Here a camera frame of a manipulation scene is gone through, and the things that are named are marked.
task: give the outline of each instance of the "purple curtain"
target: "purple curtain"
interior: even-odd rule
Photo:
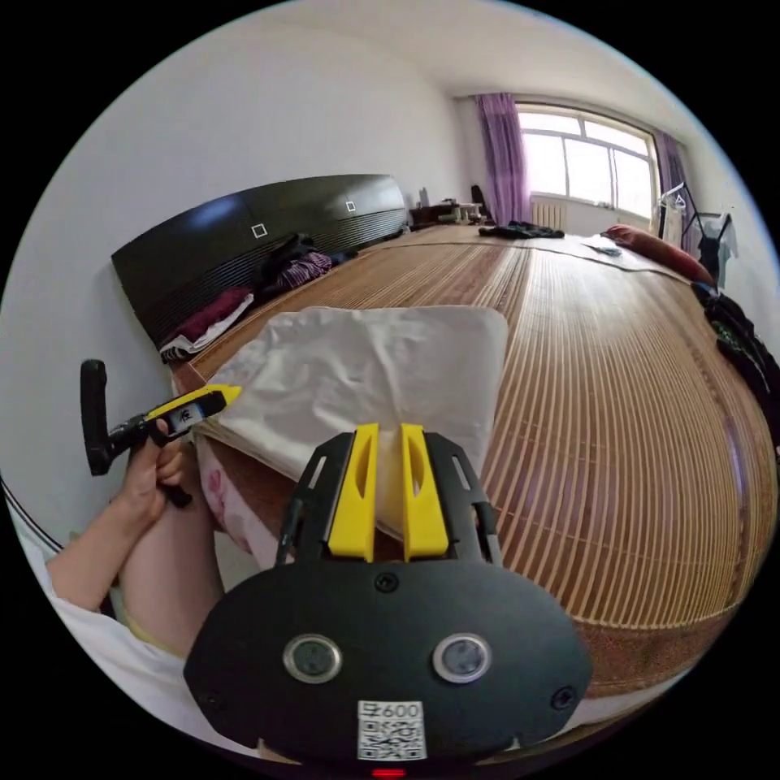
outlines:
[[[665,132],[658,131],[655,134],[656,149],[658,151],[658,174],[661,178],[661,194],[669,192],[681,182],[685,181],[688,187],[691,186],[685,178],[685,169],[683,160],[680,157],[680,147],[677,141],[667,135]],[[684,190],[679,194],[685,201],[685,221],[682,226],[684,230],[693,218],[693,204]],[[693,254],[695,247],[693,244],[693,228],[691,228],[682,237],[682,247],[684,251]]]
[[[487,205],[496,225],[531,221],[531,198],[522,147],[520,118],[512,95],[474,98],[487,162]]]

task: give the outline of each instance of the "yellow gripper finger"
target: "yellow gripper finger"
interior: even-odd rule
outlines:
[[[327,540],[331,555],[362,558],[369,563],[374,560],[378,442],[378,423],[360,425],[355,430],[352,452]]]
[[[444,513],[423,427],[401,425],[404,478],[404,559],[441,557],[449,547]]]

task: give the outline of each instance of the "pink floral fabric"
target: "pink floral fabric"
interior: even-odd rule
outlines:
[[[245,550],[261,570],[274,565],[277,540],[265,523],[246,504],[203,436],[195,438],[201,486],[217,523]]]

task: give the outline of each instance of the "dark wooden headboard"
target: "dark wooden headboard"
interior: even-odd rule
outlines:
[[[306,233],[318,249],[335,253],[393,237],[407,218],[391,176],[294,179],[203,203],[142,233],[111,259],[160,348],[223,290],[250,284],[255,267],[291,233]]]

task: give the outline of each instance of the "red cushion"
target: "red cushion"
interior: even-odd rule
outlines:
[[[632,252],[641,254],[664,268],[676,271],[692,282],[704,282],[710,287],[715,286],[713,277],[696,258],[688,252],[683,252],[678,246],[667,244],[666,241],[646,230],[630,225],[613,225],[604,235]]]

